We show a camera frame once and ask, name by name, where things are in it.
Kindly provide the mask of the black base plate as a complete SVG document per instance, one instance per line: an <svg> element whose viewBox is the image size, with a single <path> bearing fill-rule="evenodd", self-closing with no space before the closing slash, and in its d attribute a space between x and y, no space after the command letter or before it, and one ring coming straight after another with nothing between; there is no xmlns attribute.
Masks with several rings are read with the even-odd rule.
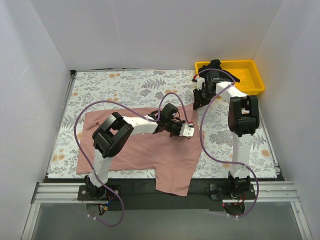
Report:
<svg viewBox="0 0 320 240"><path fill-rule="evenodd" d="M187 196L156 190L156 180L152 178L110 179L107 186L119 194L125 210L223 211L223 201L242 205L256 197L253 184L244 193L239 190L231 192L225 178L194 178L190 181Z"/></svg>

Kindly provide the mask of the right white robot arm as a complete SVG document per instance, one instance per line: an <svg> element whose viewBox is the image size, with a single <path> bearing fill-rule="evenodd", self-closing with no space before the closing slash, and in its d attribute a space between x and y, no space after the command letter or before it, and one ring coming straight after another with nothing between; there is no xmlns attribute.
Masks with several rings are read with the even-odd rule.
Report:
<svg viewBox="0 0 320 240"><path fill-rule="evenodd" d="M232 133L232 161L209 157L218 163L230 164L226 183L216 192L232 199L244 198L245 193L250 191L250 175L255 174L249 167L249 158L253 136L260 126L258 98L237 89L236 79L224 70L204 69L195 74L192 81L197 84L193 90L193 108L197 110L205 107L200 131L203 130L206 114L217 97L222 97L229 104L228 128Z"/></svg>

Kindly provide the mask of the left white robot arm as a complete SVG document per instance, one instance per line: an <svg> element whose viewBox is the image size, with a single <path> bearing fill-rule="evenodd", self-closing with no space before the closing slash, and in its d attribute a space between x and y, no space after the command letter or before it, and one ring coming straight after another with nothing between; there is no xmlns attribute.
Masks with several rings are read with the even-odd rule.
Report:
<svg viewBox="0 0 320 240"><path fill-rule="evenodd" d="M144 117L122 116L113 112L92 135L94 147L93 169L85 176L85 185L95 200L106 196L103 184L108 182L108 174L113 157L124 147L130 136L169 132L171 137L192 137L194 125L176 117L177 107L168 103L162 110L155 110Z"/></svg>

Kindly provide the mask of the floral table mat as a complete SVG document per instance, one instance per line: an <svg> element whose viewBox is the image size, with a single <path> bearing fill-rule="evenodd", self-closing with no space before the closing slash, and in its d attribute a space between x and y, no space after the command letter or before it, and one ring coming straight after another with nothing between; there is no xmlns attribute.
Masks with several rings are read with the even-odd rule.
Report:
<svg viewBox="0 0 320 240"><path fill-rule="evenodd" d="M50 179L78 179L76 173L84 108L90 111L129 108L155 108L172 103L191 104L194 100L193 70L124 70L78 72L67 91L60 129L47 170ZM203 124L205 151L201 153L194 178L224 178L233 153L228 127L228 104L218 97L211 104Z"/></svg>

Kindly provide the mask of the yellow plastic bin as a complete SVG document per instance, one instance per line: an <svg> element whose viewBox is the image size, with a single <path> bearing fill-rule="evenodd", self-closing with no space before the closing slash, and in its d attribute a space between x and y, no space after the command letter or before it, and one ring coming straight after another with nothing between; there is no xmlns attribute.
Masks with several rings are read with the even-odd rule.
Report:
<svg viewBox="0 0 320 240"><path fill-rule="evenodd" d="M265 90L265 85L259 74L258 68L253 60L220 60L220 67L240 79L240 82L235 83L235 87L247 95L258 95ZM209 64L210 61L199 61L195 63L194 77L199 76L199 68L203 65ZM204 78L211 77L214 80L228 81L226 78L221 78L218 74L223 72L220 69L208 68L201 73L209 71L208 75Z"/></svg>

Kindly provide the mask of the black t shirt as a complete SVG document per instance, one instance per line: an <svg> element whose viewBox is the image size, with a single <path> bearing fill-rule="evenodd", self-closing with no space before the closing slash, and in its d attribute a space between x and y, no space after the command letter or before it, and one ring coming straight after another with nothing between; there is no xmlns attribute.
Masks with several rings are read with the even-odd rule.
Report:
<svg viewBox="0 0 320 240"><path fill-rule="evenodd" d="M206 69L219 69L219 70L222 70L222 72L220 72L220 71L217 72L219 74L220 78L228 79L229 82L232 82L233 81L231 79L231 77L232 77L235 82L237 82L237 83L240 82L239 78L237 78L236 76L234 76L232 73L228 72L227 70L223 70L221 68L221 61L219 59L211 60L210 63L208 63L207 65L203 65L202 67L200 67L198 69L200 77L205 78L209 74L209 70L208 71L204 71Z"/></svg>

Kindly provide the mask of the aluminium frame rail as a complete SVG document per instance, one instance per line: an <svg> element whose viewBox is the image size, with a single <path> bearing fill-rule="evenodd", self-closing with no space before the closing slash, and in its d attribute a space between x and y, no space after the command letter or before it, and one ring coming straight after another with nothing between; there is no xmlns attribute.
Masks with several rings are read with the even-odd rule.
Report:
<svg viewBox="0 0 320 240"><path fill-rule="evenodd" d="M191 182L188 196L155 190L152 179L115 179L122 188L123 220L108 227L91 218L98 201L81 182L37 184L24 240L310 240L297 190L290 181L262 181L259 197L245 198L248 214L224 213L229 199L209 198L208 179Z"/></svg>

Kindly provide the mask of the pink t shirt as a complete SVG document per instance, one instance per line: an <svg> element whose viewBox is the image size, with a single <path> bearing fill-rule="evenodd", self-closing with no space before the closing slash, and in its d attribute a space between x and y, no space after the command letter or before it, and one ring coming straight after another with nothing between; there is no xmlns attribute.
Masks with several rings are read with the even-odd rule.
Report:
<svg viewBox="0 0 320 240"><path fill-rule="evenodd" d="M185 107L187 119L194 124L191 138L172 136L166 131L157 134L130 136L123 149L112 160L111 171L155 170L155 189L164 193L185 197L191 178L199 162L202 147L198 128L198 112L192 104ZM86 112L80 135L82 150L78 155L76 174L91 172L89 162L94 160L95 130L113 113L113 110Z"/></svg>

